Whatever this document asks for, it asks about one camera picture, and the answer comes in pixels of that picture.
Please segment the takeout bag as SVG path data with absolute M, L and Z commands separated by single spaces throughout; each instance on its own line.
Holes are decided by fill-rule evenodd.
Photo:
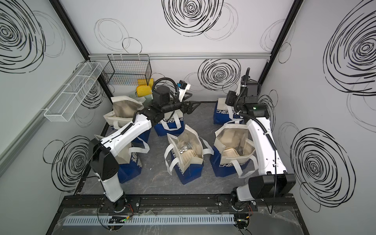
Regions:
M 216 177 L 237 174 L 240 179 L 259 169 L 255 146 L 245 124 L 226 123 L 215 131 L 210 163 Z
M 141 174 L 141 153 L 148 153 L 149 145 L 143 139 L 137 137 L 136 145 L 128 143 L 117 154 L 111 152 L 111 147 L 105 147 L 103 137 L 94 138 L 89 142 L 90 166 L 95 175 L 102 181 L 118 177 L 121 184 L 132 180 Z
M 225 98 L 218 98 L 213 114 L 213 124 L 242 124 L 243 119 L 237 115 L 234 108 L 232 106 L 228 106 L 225 101 Z
M 171 134 L 178 136 L 185 130 L 184 115 L 181 110 L 165 113 L 164 118 L 154 126 L 159 137 Z
M 180 182 L 185 185 L 201 177 L 204 167 L 204 156 L 213 155 L 210 144 L 190 126 L 179 135 L 167 135 L 168 147 L 164 152 L 167 172 L 176 172 Z
M 145 98 L 133 99 L 128 96 L 112 97 L 113 110 L 103 117 L 117 133 L 122 127 L 133 120 L 137 111 L 141 111 L 144 108 L 143 102 L 145 100 Z

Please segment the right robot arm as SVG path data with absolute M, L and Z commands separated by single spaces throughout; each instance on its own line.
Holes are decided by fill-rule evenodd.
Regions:
M 237 201 L 251 201 L 284 197 L 295 186 L 296 178 L 288 173 L 279 157 L 272 137 L 270 114 L 265 104 L 258 102 L 259 83 L 249 76 L 250 69 L 241 78 L 239 91 L 230 91 L 226 105 L 234 108 L 247 126 L 255 145 L 257 176 L 248 178 L 248 183 L 235 189 Z

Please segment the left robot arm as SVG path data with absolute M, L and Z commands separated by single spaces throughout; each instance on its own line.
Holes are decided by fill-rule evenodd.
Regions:
M 166 113 L 180 110 L 191 114 L 201 104 L 199 101 L 186 101 L 192 96 L 186 94 L 191 85 L 183 80 L 176 83 L 168 77 L 156 80 L 152 86 L 151 105 L 137 111 L 132 120 L 114 134 L 101 140 L 94 138 L 89 142 L 90 167 L 99 178 L 107 199 L 125 203 L 123 189 L 118 179 L 119 164 L 116 157 L 134 139 L 148 131 L 164 119 Z

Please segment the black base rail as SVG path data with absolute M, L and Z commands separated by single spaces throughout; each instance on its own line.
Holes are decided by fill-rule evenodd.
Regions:
M 295 204 L 294 197 L 255 199 L 235 202 L 230 194 L 128 194 L 121 202 L 113 203 L 103 194 L 83 194 L 64 197 L 59 206 L 63 209 L 100 209 L 114 213 L 122 208 L 126 212 L 142 212 L 157 208 L 205 208 L 219 212 L 257 211 L 262 206 L 281 207 Z

